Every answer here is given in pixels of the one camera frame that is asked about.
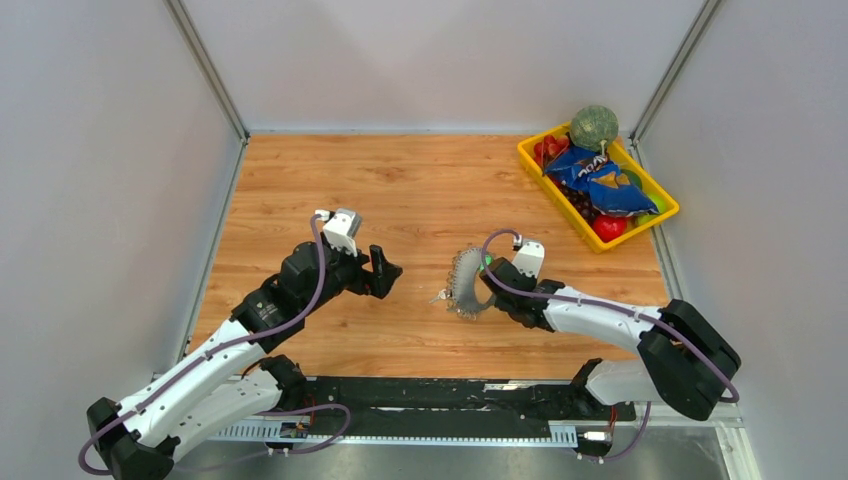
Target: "yellow tray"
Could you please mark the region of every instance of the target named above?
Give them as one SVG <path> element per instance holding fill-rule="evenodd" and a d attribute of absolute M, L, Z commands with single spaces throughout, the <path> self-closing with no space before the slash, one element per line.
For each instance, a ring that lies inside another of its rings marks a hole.
<path fill-rule="evenodd" d="M 522 141 L 518 144 L 518 153 L 521 155 L 521 164 L 524 166 L 524 169 L 527 170 L 527 173 L 536 180 L 536 183 L 542 187 L 545 194 L 554 201 L 554 205 L 556 205 L 557 209 L 565 215 L 565 218 L 567 218 L 572 225 L 574 225 L 574 228 L 577 229 L 577 232 L 580 233 L 580 236 L 583 237 L 593 251 L 596 253 L 602 253 L 607 250 L 611 250 L 620 245 L 622 242 L 627 241 L 628 238 L 633 238 L 654 225 L 659 225 L 680 211 L 680 205 L 677 201 L 672 198 L 671 195 L 669 195 L 668 192 L 666 192 L 660 184 L 656 182 L 656 180 L 651 178 L 651 176 L 648 175 L 648 172 L 646 172 L 638 163 L 636 163 L 635 160 L 633 160 L 633 158 L 627 153 L 627 150 L 619 145 L 618 142 L 613 142 L 607 150 L 609 152 L 610 159 L 619 166 L 635 172 L 636 175 L 642 179 L 642 191 L 645 193 L 659 195 L 660 198 L 665 201 L 668 210 L 640 226 L 635 226 L 633 220 L 629 220 L 627 231 L 624 232 L 622 236 L 611 242 L 603 242 L 595 231 L 592 230 L 592 226 L 589 225 L 586 220 L 583 220 L 583 217 L 580 216 L 577 209 L 571 205 L 571 202 L 569 202 L 568 199 L 565 198 L 565 195 L 560 192 L 559 188 L 554 185 L 554 182 L 542 174 L 542 169 L 533 160 L 534 145 L 541 142 L 542 139 L 545 138 L 545 135 L 553 135 L 556 138 L 565 135 L 566 132 L 568 132 L 570 125 L 571 123 L 569 122 Z"/>

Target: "white wall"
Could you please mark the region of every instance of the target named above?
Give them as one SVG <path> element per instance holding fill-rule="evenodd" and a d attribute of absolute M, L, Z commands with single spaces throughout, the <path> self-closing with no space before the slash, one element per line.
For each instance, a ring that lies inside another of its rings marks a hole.
<path fill-rule="evenodd" d="M 703 0 L 187 0 L 253 130 L 630 130 Z"/>
<path fill-rule="evenodd" d="M 0 2 L 0 477 L 90 478 L 85 409 L 175 358 L 238 151 L 163 2 Z"/>
<path fill-rule="evenodd" d="M 763 478 L 845 478 L 848 3 L 726 2 L 644 142 Z"/>

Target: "blue chip bag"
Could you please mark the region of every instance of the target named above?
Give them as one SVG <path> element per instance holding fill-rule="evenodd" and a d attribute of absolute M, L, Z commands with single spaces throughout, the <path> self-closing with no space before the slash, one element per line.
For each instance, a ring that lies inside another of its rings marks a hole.
<path fill-rule="evenodd" d="M 581 192 L 588 192 L 589 174 L 605 165 L 615 166 L 605 156 L 598 155 L 585 148 L 571 146 L 545 167 L 545 174 L 560 185 Z"/>
<path fill-rule="evenodd" d="M 572 146 L 545 167 L 554 182 L 587 192 L 592 205 L 611 217 L 658 214 L 659 209 L 605 155 Z"/>
<path fill-rule="evenodd" d="M 659 208 L 630 178 L 618 170 L 599 171 L 589 178 L 589 199 L 592 205 L 610 217 L 660 213 Z"/>

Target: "green melon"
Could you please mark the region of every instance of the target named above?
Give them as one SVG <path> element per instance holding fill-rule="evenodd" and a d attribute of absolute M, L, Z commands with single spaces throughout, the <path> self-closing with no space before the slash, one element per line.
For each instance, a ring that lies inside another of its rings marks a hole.
<path fill-rule="evenodd" d="M 615 113 L 601 105 L 590 105 L 577 112 L 571 120 L 571 143 L 593 152 L 610 146 L 618 136 L 618 118 Z"/>

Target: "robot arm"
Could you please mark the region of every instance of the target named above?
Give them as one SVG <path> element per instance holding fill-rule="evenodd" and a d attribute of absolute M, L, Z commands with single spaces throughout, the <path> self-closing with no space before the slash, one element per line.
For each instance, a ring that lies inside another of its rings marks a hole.
<path fill-rule="evenodd" d="M 316 213 L 327 222 L 320 243 L 295 247 L 280 272 L 249 293 L 201 347 L 138 392 L 89 407 L 94 446 L 116 479 L 164 478 L 176 461 L 227 425 L 297 405 L 306 379 L 284 356 L 262 360 L 250 376 L 225 383 L 302 330 L 310 305 L 319 308 L 345 290 L 388 295 L 403 270 L 379 246 L 370 247 L 370 256 L 356 248 L 361 217 L 346 209 Z M 363 268 L 369 261 L 371 271 Z M 313 298 L 322 275 L 320 295 Z"/>
<path fill-rule="evenodd" d="M 496 296 L 496 308 L 527 328 L 589 335 L 641 357 L 584 365 L 575 379 L 598 402 L 662 400 L 687 417 L 709 418 L 741 361 L 692 305 L 682 300 L 665 307 L 628 305 L 562 282 L 538 281 L 544 247 L 520 237 L 513 246 L 512 262 L 498 258 L 480 273 Z"/>

